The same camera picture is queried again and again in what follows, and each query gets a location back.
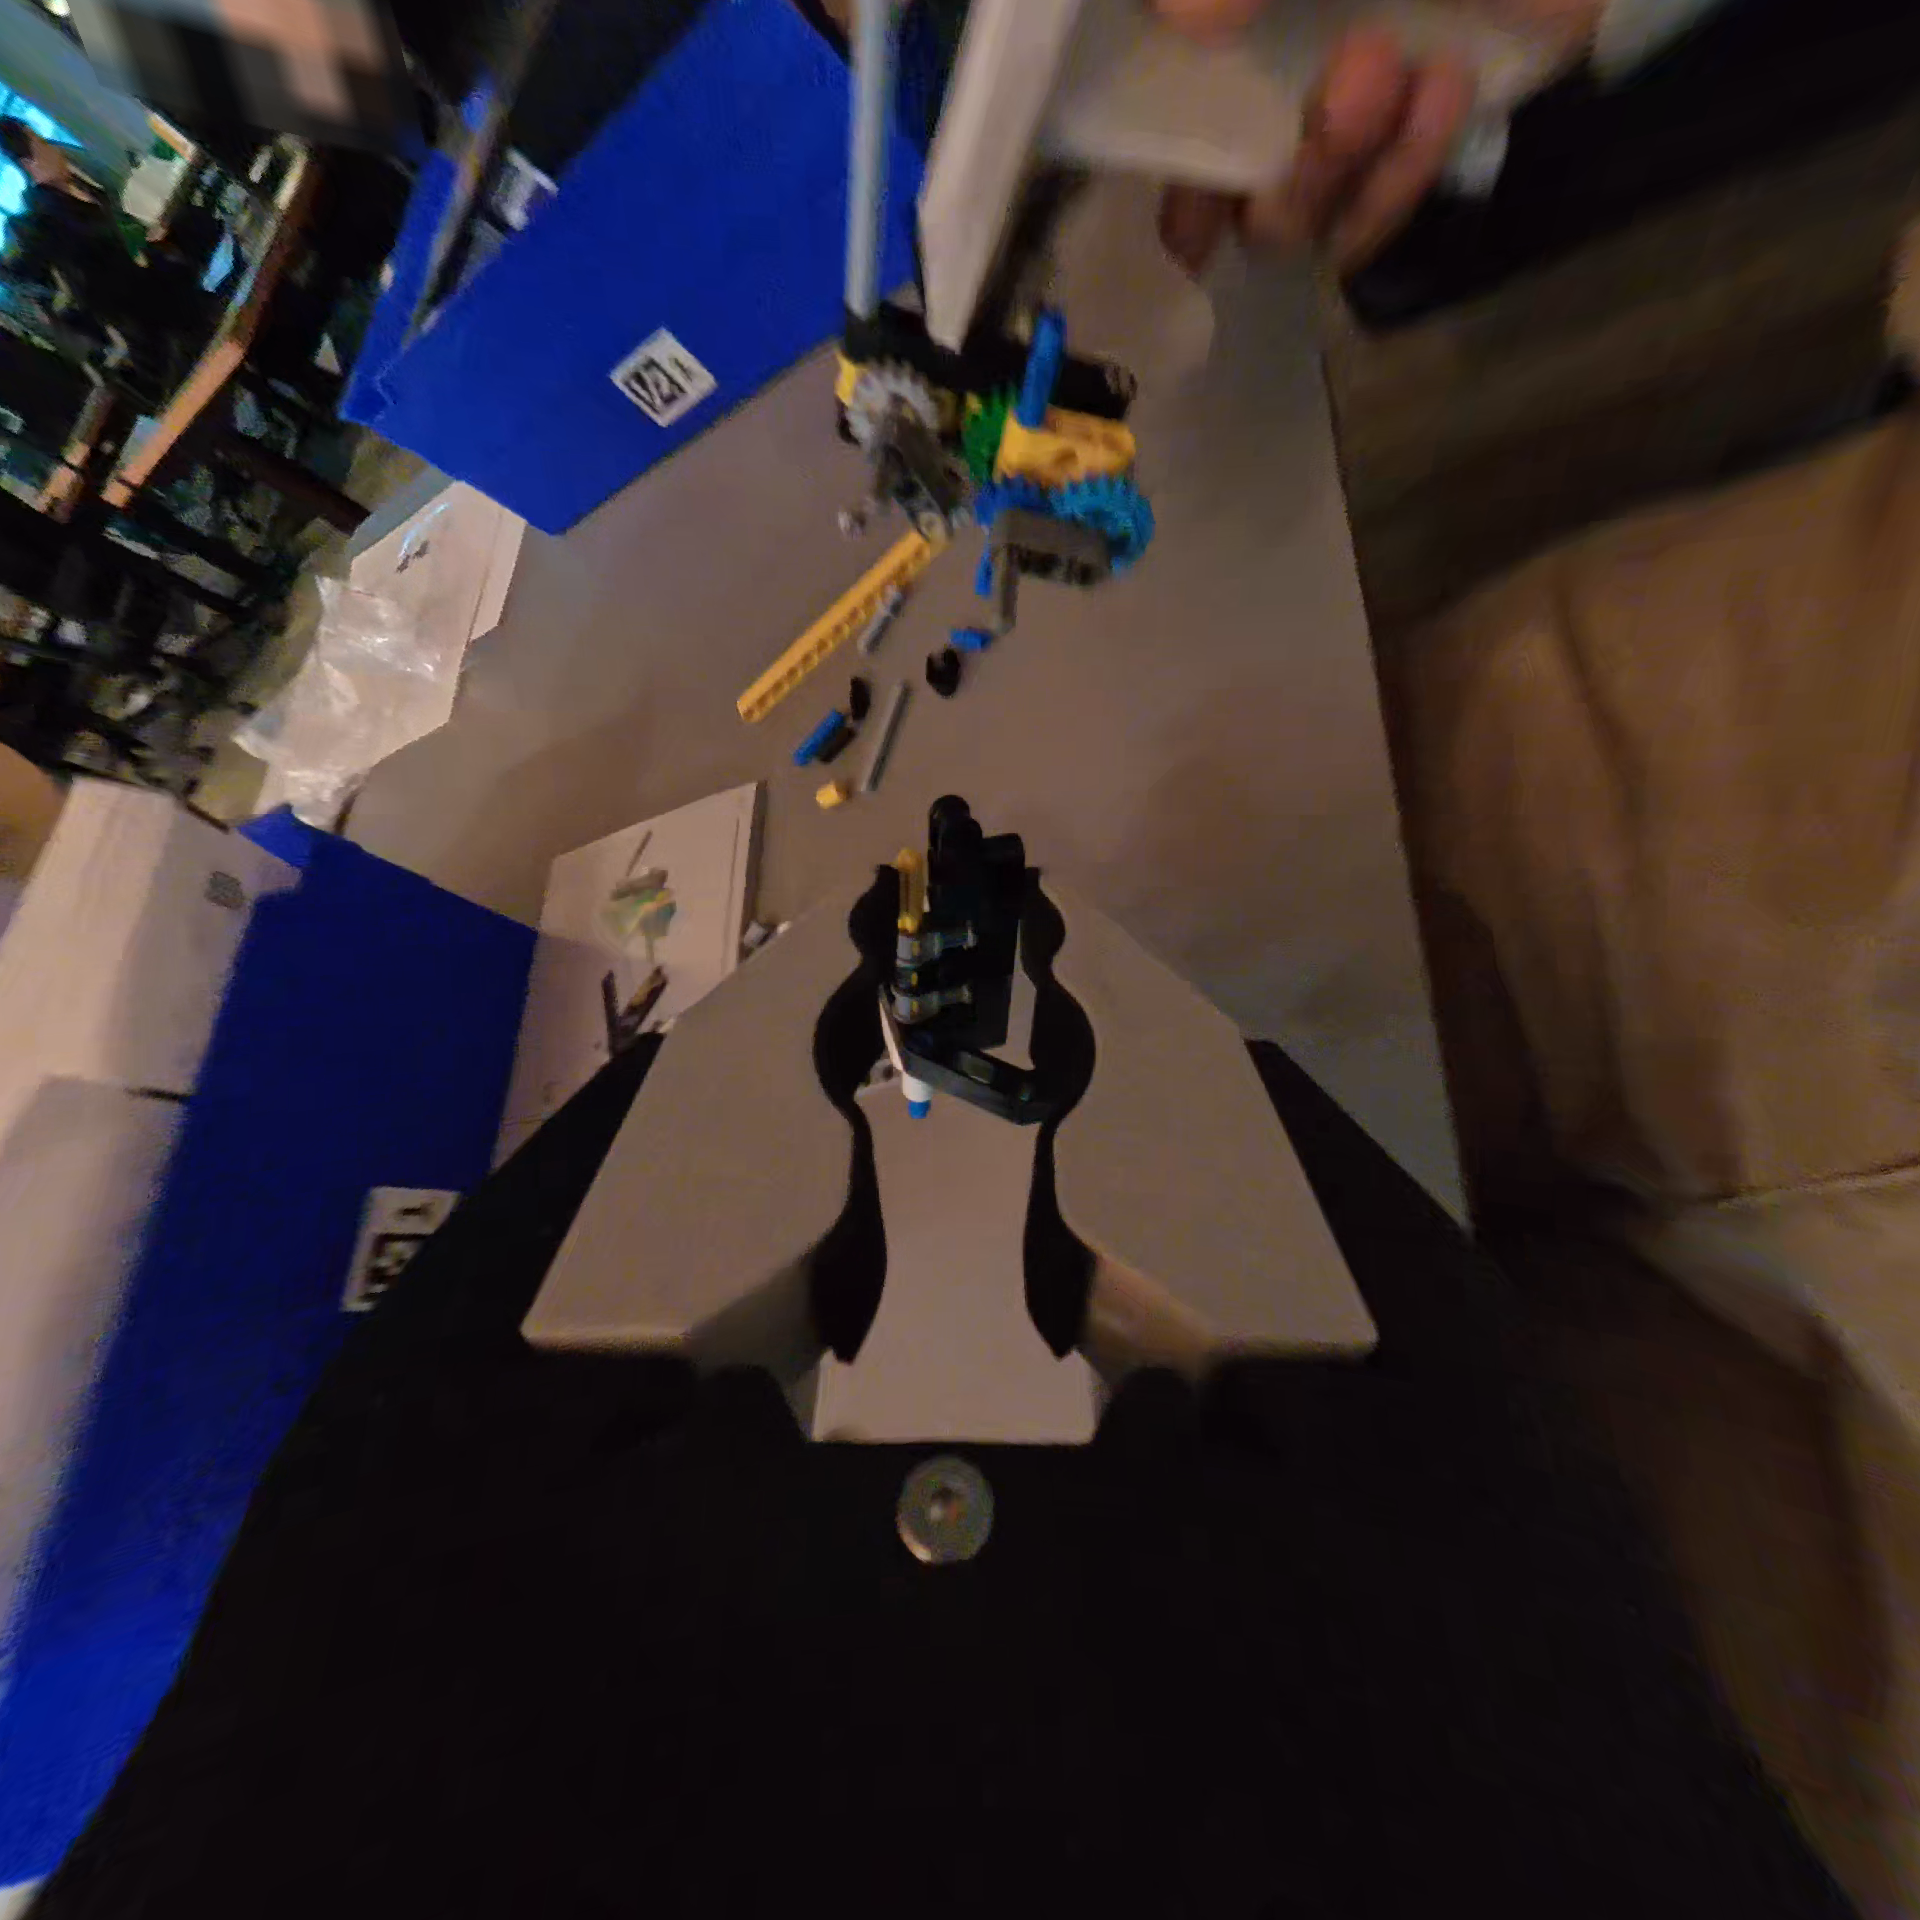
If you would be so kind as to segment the clear plastic bag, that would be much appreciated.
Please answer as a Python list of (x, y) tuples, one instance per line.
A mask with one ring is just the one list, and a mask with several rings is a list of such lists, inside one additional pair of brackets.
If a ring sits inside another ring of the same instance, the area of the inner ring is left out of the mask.
[(471, 617), (445, 594), (318, 578), (318, 618), (294, 673), (238, 725), (260, 761), (256, 812), (337, 827), (369, 773), (456, 712)]

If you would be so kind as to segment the blue plastic storage bin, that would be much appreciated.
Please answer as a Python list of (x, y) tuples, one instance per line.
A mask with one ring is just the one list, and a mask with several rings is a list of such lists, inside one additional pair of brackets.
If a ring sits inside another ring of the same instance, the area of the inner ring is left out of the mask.
[(421, 154), (344, 420), (563, 536), (844, 329), (851, 2), (532, 2)]
[(5, 1893), (39, 1882), (144, 1738), (256, 1480), (347, 1341), (377, 1191), (492, 1164), (536, 934), (276, 811), (133, 1285), (107, 1314), (5, 1634)]

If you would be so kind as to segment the white cardboard box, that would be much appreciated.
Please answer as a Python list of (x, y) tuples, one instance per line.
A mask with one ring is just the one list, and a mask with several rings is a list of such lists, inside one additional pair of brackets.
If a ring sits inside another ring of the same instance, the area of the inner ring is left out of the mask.
[(5, 1562), (46, 1510), (260, 903), (238, 831), (74, 785), (5, 931)]

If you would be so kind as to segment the white paper sheet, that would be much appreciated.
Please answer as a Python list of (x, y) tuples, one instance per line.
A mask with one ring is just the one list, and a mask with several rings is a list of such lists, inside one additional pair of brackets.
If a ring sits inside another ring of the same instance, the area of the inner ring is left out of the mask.
[(407, 608), (425, 638), (484, 640), (507, 617), (524, 536), (524, 518), (430, 470), (357, 531), (344, 574)]

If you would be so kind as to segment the lego instruction booklet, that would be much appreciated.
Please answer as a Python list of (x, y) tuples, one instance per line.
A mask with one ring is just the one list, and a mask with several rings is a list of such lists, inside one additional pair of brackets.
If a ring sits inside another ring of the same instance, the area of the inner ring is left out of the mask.
[(741, 785), (553, 862), (499, 1155), (733, 975), (754, 904), (760, 811), (760, 785)]

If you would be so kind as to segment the long yellow lego beam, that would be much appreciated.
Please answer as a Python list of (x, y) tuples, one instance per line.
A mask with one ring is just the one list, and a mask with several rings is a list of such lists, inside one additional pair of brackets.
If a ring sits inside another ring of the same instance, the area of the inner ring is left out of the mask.
[(901, 536), (868, 565), (774, 662), (736, 697), (736, 719), (760, 725), (782, 707), (833, 653), (851, 646), (890, 594), (911, 591), (923, 570), (949, 550), (949, 540), (921, 531)]

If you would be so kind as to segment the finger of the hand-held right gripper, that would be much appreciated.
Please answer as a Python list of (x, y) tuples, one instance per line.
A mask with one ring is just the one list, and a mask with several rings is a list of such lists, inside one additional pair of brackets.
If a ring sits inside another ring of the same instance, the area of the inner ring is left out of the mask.
[(970, 2), (921, 192), (923, 327), (964, 349), (1014, 303), (1045, 231), (1045, 123), (1083, 2)]

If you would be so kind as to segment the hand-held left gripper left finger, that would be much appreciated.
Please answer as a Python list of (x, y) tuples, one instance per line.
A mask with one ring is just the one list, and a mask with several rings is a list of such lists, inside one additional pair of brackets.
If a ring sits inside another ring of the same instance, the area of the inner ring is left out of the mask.
[(882, 1280), (877, 874), (844, 879), (664, 1037), (526, 1309), (553, 1352), (855, 1359)]

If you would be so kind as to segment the person's right hand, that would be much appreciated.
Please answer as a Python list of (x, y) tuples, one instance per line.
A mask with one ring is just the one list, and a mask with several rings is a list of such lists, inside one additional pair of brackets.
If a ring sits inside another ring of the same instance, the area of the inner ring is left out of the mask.
[(1160, 244), (1188, 275), (1231, 243), (1356, 275), (1429, 200), (1472, 106), (1475, 74), (1458, 55), (1359, 29), (1324, 62), (1291, 165), (1249, 195), (1170, 187)]

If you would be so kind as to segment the black lego frame assembly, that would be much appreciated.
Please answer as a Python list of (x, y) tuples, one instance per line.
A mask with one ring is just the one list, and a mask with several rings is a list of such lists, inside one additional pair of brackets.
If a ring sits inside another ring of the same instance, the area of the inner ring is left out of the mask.
[(1061, 910), (1023, 837), (986, 831), (959, 796), (901, 852), (878, 1037), (916, 1119), (938, 1097), (1023, 1126), (1058, 1126), (1092, 1086), (1092, 1019), (1058, 978)]

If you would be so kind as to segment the background wooden desk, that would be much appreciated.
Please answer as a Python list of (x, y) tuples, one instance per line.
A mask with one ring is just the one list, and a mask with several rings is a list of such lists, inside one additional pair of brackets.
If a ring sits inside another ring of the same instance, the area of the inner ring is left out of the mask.
[(104, 436), (120, 409), (115, 397), (83, 402), (68, 445), (50, 467), (50, 476), (30, 500), (37, 513), (68, 519), (82, 507), (133, 508), (140, 496), (159, 486), (160, 471), (181, 459), (226, 460), (252, 485), (298, 502), (304, 518), (352, 536), (368, 508), (294, 453), (256, 445), (233, 426), (233, 390), (242, 375), (256, 369), (256, 344), (276, 310), (286, 303), (286, 287), (300, 265), (310, 205), (324, 192), (318, 154), (294, 137), (270, 140), (260, 150), (250, 183), (266, 183), (263, 214), (244, 226), (242, 260), (219, 324), (186, 376), (168, 392), (155, 416), (133, 420), (117, 445), (115, 460), (104, 459)]

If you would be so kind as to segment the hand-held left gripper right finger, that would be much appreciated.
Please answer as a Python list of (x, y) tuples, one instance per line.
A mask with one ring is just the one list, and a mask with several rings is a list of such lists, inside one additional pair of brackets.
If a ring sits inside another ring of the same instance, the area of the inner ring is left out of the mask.
[(1241, 1028), (1070, 885), (1023, 931), (1042, 1126), (1025, 1312), (1094, 1374), (1359, 1359), (1378, 1324)]

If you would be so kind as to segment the lego gear assembly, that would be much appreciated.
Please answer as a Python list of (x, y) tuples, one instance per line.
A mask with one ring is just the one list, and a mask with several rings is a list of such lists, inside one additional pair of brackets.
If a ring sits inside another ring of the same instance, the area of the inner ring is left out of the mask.
[(1100, 587), (1139, 561), (1155, 513), (1136, 485), (1124, 415), (1133, 369), (1070, 351), (1065, 319), (1045, 303), (1053, 243), (1089, 187), (1082, 167), (1045, 167), (1045, 231), (1014, 303), (978, 324), (964, 349), (933, 349), (921, 308), (878, 296), (901, 2), (846, 2), (851, 52), (851, 214), (846, 302), (834, 358), (834, 432), (860, 452), (868, 519), (901, 513), (904, 531), (981, 531), (978, 594), (990, 629), (1014, 624), (1020, 584)]

